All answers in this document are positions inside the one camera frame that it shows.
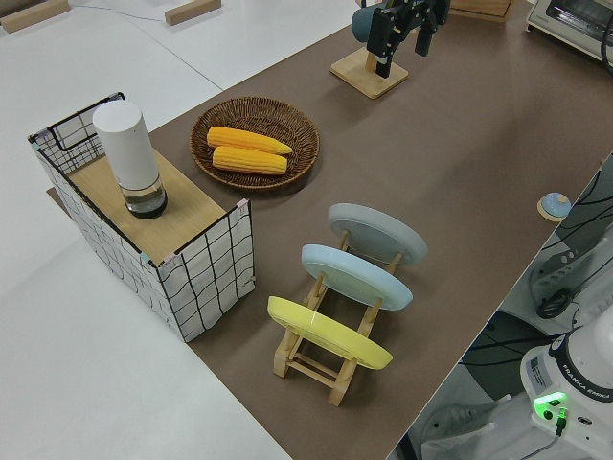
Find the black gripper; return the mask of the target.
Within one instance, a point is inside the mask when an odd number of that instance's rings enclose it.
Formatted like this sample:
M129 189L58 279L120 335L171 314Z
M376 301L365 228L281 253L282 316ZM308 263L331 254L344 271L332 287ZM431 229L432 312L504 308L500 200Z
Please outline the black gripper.
M375 56L375 73L388 78L393 55L407 35L407 25L420 25L415 52L427 56L433 35L446 23L450 10L447 0L384 1L375 8L367 50Z

